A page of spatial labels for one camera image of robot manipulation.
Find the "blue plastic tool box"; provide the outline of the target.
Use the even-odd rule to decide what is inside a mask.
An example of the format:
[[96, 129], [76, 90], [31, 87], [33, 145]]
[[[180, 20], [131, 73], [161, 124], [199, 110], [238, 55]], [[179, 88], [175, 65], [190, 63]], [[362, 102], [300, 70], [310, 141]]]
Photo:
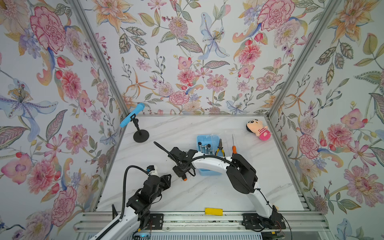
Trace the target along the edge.
[[[219, 146], [220, 137], [218, 135], [198, 135], [197, 150], [203, 154], [215, 155]], [[198, 168], [202, 176], [219, 176], [222, 173]]]

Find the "yellow black pliers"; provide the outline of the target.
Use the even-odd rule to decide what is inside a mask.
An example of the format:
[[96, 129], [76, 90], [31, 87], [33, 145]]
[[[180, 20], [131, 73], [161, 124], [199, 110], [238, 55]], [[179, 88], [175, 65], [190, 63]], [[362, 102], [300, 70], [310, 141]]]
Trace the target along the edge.
[[219, 139], [219, 144], [218, 144], [215, 155], [218, 157], [225, 157], [226, 156], [224, 148], [223, 148], [222, 139]]

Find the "orange handled screwdriver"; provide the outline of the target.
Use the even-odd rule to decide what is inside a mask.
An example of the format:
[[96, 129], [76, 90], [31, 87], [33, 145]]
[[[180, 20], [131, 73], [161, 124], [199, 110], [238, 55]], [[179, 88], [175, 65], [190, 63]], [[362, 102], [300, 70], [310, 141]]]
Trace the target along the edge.
[[235, 144], [234, 135], [232, 135], [232, 142], [233, 142], [232, 151], [233, 151], [233, 155], [234, 155], [234, 154], [237, 154], [237, 147], [236, 147], [236, 144]]

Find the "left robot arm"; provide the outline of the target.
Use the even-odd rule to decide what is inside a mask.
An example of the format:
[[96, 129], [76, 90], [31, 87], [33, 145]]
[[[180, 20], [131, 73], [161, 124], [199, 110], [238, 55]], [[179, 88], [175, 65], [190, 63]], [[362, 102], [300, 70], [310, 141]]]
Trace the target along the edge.
[[151, 223], [150, 208], [162, 192], [171, 187], [172, 175], [148, 176], [144, 185], [128, 199], [124, 209], [93, 240], [122, 240], [144, 230]]

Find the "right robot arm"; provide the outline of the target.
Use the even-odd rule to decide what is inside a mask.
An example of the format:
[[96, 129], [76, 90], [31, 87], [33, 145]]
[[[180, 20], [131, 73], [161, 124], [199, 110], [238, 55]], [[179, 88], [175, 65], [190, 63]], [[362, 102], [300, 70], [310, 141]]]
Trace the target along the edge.
[[261, 192], [256, 170], [242, 155], [232, 154], [230, 157], [221, 157], [196, 150], [184, 152], [174, 147], [168, 152], [168, 157], [176, 163], [173, 171], [183, 180], [187, 179], [187, 173], [199, 169], [226, 174], [232, 187], [246, 195], [254, 206], [254, 214], [243, 214], [243, 226], [247, 230], [260, 232], [267, 229], [287, 228], [284, 216]]

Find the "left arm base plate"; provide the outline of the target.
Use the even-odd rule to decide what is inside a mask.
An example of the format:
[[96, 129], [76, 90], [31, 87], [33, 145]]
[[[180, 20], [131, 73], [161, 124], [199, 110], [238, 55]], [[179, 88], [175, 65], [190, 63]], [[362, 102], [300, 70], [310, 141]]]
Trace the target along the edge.
[[162, 230], [164, 214], [147, 214], [141, 219], [141, 230]]

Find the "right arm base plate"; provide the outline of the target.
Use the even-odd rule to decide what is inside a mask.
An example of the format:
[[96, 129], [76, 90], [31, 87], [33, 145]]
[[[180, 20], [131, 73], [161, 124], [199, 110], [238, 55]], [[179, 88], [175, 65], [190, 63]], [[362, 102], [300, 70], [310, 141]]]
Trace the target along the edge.
[[261, 217], [256, 213], [242, 214], [242, 225], [246, 230], [284, 230], [286, 229], [286, 221], [279, 213], [273, 212], [269, 218]]

